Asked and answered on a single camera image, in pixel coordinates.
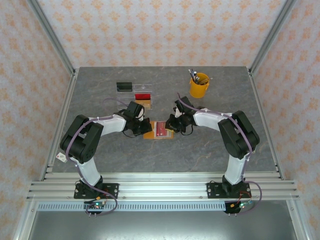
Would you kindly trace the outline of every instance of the wall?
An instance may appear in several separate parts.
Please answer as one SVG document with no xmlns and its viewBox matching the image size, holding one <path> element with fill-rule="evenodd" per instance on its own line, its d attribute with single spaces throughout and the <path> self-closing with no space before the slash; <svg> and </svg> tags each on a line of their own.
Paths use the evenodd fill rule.
<svg viewBox="0 0 320 240">
<path fill-rule="evenodd" d="M 285 0 L 40 0 L 73 66 L 250 66 Z"/>
<path fill-rule="evenodd" d="M 299 0 L 255 74 L 286 178 L 320 238 L 320 4 Z"/>
<path fill-rule="evenodd" d="M 38 180 L 70 79 L 26 0 L 0 1 L 0 239 Z"/>
</svg>

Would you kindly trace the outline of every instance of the metal floor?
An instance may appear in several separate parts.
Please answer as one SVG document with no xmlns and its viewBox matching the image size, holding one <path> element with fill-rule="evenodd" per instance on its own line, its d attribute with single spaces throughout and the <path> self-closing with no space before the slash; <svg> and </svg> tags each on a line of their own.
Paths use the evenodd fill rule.
<svg viewBox="0 0 320 240">
<path fill-rule="evenodd" d="M 174 102 L 189 97 L 195 106 L 234 113 L 242 110 L 256 129 L 260 144 L 251 157 L 247 171 L 275 171 L 275 164 L 259 113 L 258 105 L 245 67 L 194 67 L 212 80 L 204 98 L 189 94 L 189 67 L 81 67 L 63 128 L 66 132 L 74 118 L 103 117 L 117 112 L 116 82 L 153 84 L 152 110 L 145 113 L 151 121 L 166 121 L 173 113 Z M 228 153 L 219 132 L 195 127 L 193 134 L 175 134 L 173 139 L 144 140 L 128 138 L 122 133 L 108 134 L 100 139 L 94 160 L 101 173 L 165 173 L 165 172 L 225 172 Z M 53 172 L 76 172 L 74 164 L 55 160 Z"/>
<path fill-rule="evenodd" d="M 37 212 L 30 240 L 296 240 L 286 201 L 263 201 L 254 211 Z"/>
</svg>

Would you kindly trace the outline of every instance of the pen holder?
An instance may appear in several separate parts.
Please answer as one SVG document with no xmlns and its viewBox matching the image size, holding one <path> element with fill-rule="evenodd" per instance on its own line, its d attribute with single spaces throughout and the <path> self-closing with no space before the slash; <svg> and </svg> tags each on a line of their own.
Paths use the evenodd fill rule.
<svg viewBox="0 0 320 240">
<path fill-rule="evenodd" d="M 199 82 L 204 81 L 205 79 L 208 79 L 208 82 L 205 85 L 199 85 L 196 84 L 192 78 L 190 79 L 190 95 L 196 99 L 203 98 L 206 94 L 206 91 L 209 87 L 209 77 L 205 75 L 204 73 L 197 73 L 197 76 L 199 77 Z"/>
</svg>

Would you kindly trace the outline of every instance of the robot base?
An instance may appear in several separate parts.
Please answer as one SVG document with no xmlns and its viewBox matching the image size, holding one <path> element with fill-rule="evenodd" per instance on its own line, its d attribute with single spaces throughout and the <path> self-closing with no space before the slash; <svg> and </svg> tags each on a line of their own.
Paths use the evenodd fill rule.
<svg viewBox="0 0 320 240">
<path fill-rule="evenodd" d="M 119 193 L 118 183 L 103 183 L 103 179 L 101 177 L 99 182 L 94 187 L 97 189 L 101 189 L 109 194 L 112 194 L 116 199 L 118 198 L 118 193 Z M 74 196 L 73 196 L 74 199 L 95 199 L 97 197 L 101 197 L 103 199 L 105 198 L 103 196 L 104 196 L 103 193 L 93 190 L 82 181 L 79 181 L 75 185 Z"/>
<path fill-rule="evenodd" d="M 243 181 L 231 185 L 225 176 L 222 177 L 222 182 L 209 182 L 206 184 L 206 193 L 208 199 L 239 199 L 251 198 L 251 190 L 249 183 Z"/>
</svg>

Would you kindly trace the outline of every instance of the black mounting plate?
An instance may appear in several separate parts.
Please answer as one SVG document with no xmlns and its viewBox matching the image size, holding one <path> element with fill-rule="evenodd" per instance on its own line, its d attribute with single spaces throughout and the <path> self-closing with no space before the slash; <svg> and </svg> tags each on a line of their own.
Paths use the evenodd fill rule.
<svg viewBox="0 0 320 240">
<path fill-rule="evenodd" d="M 74 199 L 95 199 L 97 197 L 96 191 L 85 191 L 84 188 L 88 188 L 87 185 L 83 184 L 81 181 L 75 185 Z M 116 199 L 118 199 L 119 193 L 119 183 L 102 183 L 103 191 L 112 194 Z"/>
<path fill-rule="evenodd" d="M 222 182 L 208 182 L 206 184 L 206 193 L 208 199 L 238 199 L 240 198 L 240 194 L 242 193 L 242 199 L 250 198 L 251 190 L 249 183 L 239 182 L 229 194 L 223 189 Z"/>
</svg>

